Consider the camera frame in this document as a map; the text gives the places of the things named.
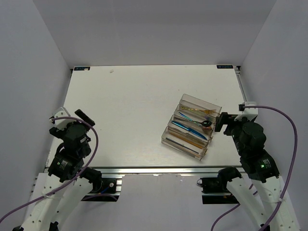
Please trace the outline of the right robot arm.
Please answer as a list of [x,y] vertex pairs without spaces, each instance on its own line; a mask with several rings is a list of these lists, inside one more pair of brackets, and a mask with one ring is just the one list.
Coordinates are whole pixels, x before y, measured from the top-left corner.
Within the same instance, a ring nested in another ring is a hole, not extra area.
[[226,125],[224,134],[231,136],[240,156],[240,163],[260,199],[244,186],[244,179],[235,167],[218,172],[217,185],[230,192],[242,206],[257,229],[262,231],[298,231],[295,213],[288,205],[281,176],[274,159],[264,148],[264,129],[255,123],[256,114],[231,115],[223,112],[216,118],[215,131]]

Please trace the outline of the blue knife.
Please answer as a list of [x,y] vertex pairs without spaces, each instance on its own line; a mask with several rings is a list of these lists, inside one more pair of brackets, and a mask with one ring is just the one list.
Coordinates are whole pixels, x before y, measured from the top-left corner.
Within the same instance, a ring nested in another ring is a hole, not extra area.
[[171,123],[176,125],[176,126],[178,126],[178,127],[180,127],[180,128],[182,128],[182,129],[184,129],[184,130],[186,130],[186,131],[188,131],[188,132],[190,132],[190,133],[192,133],[192,134],[194,134],[194,135],[196,135],[199,138],[207,140],[207,137],[205,137],[203,134],[199,133],[198,131],[196,131],[196,130],[194,130],[192,128],[186,127],[183,124],[181,124],[179,122],[176,122],[176,121],[171,121]]

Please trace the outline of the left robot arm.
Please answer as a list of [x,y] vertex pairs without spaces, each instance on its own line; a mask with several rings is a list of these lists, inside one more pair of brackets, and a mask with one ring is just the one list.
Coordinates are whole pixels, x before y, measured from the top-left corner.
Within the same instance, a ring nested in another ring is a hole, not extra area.
[[48,168],[41,197],[32,201],[32,212],[15,231],[58,231],[79,201],[102,187],[101,172],[84,163],[84,158],[94,157],[98,149],[91,149],[87,135],[95,122],[80,109],[75,115],[71,117],[61,107],[50,118],[53,126],[49,133],[62,142]]

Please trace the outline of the black knife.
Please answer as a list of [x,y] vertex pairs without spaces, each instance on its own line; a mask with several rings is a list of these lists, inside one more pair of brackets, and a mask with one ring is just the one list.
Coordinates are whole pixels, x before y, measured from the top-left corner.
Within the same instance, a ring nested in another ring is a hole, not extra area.
[[192,121],[187,120],[185,118],[180,118],[180,117],[173,117],[173,120],[182,121],[182,122],[186,122],[186,123],[192,123]]

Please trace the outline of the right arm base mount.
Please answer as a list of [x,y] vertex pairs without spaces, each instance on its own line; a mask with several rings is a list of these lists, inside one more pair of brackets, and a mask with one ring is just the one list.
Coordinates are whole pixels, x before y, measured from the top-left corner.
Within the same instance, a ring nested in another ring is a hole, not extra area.
[[202,188],[204,205],[238,204],[238,201],[227,189],[223,189],[218,178],[200,178],[197,186]]

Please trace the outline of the gold ornate fork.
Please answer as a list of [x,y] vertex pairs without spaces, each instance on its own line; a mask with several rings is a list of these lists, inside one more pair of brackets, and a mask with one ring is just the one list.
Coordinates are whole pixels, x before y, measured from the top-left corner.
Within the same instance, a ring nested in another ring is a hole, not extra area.
[[205,109],[205,110],[201,110],[201,109],[195,109],[195,108],[190,108],[190,107],[185,107],[185,106],[182,106],[181,107],[182,110],[186,110],[186,111],[190,111],[190,112],[193,112],[193,113],[196,113],[196,114],[205,114],[205,115],[213,115],[216,113],[216,110],[208,110],[208,109]]

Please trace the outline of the black spoon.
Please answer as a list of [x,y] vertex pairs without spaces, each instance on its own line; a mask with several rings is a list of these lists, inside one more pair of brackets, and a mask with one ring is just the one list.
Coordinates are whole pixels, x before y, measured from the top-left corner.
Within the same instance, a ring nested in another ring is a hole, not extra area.
[[212,122],[208,120],[205,120],[203,122],[194,121],[194,123],[200,127],[205,127],[205,128],[211,127],[212,125]]

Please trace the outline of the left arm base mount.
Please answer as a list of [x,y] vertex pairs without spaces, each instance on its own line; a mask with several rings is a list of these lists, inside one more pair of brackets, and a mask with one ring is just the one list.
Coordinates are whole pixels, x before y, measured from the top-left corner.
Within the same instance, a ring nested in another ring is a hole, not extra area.
[[116,202],[122,187],[122,177],[103,175],[100,189],[95,189],[83,197],[85,202]]

